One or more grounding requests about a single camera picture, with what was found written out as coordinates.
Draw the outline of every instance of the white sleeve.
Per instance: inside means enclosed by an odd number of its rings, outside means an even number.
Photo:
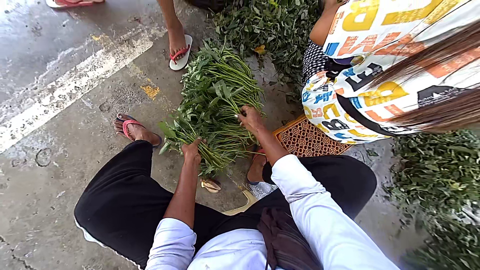
[[[282,157],[272,172],[293,220],[325,270],[398,270],[296,156]]]
[[[197,235],[178,219],[164,218],[155,231],[145,270],[186,270]]]

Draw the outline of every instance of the dry leaf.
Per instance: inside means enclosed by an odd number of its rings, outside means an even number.
[[[222,189],[220,187],[220,184],[217,181],[212,179],[207,179],[207,180],[202,179],[201,185],[211,193],[217,193]]]
[[[265,45],[260,45],[256,47],[254,51],[260,55],[265,54]]]

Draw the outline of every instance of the red strap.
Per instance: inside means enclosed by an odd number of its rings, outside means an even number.
[[[80,7],[80,6],[91,6],[93,5],[93,1],[78,1],[76,3],[74,2],[70,2],[70,1],[66,1],[66,0],[55,0],[55,2],[59,5],[63,5],[63,6],[67,6],[67,7]]]
[[[143,127],[144,127],[144,125],[140,124],[139,122],[137,122],[135,120],[126,120],[126,121],[123,122],[123,125],[122,125],[123,133],[125,133],[125,136],[127,136],[127,138],[134,141],[134,139],[132,139],[132,138],[130,138],[130,136],[128,136],[128,128],[127,128],[128,124],[135,124],[135,125],[140,125],[140,126],[143,126]]]
[[[258,151],[257,151],[257,153],[262,153],[262,154],[265,154],[265,149],[263,149],[263,148],[262,148],[262,149],[258,150]],[[258,156],[259,156],[259,154],[255,154],[255,155],[253,155],[252,162],[253,162],[253,160],[254,160],[256,157],[258,157]]]
[[[172,59],[173,62],[174,62],[175,64],[177,64],[177,61],[175,61],[175,58],[176,58],[177,56],[181,55],[182,53],[188,52],[189,49],[190,49],[190,44],[189,44],[186,48],[183,48],[183,49],[179,50],[175,55],[170,54],[170,59]]]

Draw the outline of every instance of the person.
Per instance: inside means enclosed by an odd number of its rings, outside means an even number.
[[[480,0],[345,2],[325,1],[304,54],[310,122],[359,144],[479,121]]]
[[[140,269],[271,269],[257,225],[264,209],[276,209],[293,217],[324,269],[398,270],[353,221],[375,190],[371,169],[348,156],[290,155],[259,112],[241,109],[238,119],[269,161],[263,178],[277,190],[233,216],[195,203],[198,145],[204,143],[198,138],[181,148],[184,163],[171,193],[150,177],[152,146],[160,144],[159,137],[119,114],[115,129],[134,141],[104,165],[78,200],[74,216],[86,239]]]
[[[90,6],[103,2],[105,2],[105,0],[46,0],[47,5],[51,8]],[[184,33],[183,25],[175,13],[173,0],[157,0],[157,2],[162,8],[163,17],[167,25],[170,45],[169,66],[175,71],[183,69],[188,62],[188,56],[192,46],[192,37]]]

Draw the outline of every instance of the colorful printed shirt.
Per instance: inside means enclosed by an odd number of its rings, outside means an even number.
[[[339,108],[339,94],[388,133],[418,132],[388,120],[480,84],[480,48],[415,76],[373,87],[370,82],[394,64],[478,21],[479,14],[480,0],[361,0],[341,6],[323,50],[333,59],[354,57],[354,66],[334,81],[325,76],[326,72],[312,76],[302,92],[305,114],[328,136],[343,143],[388,137],[366,129]]]

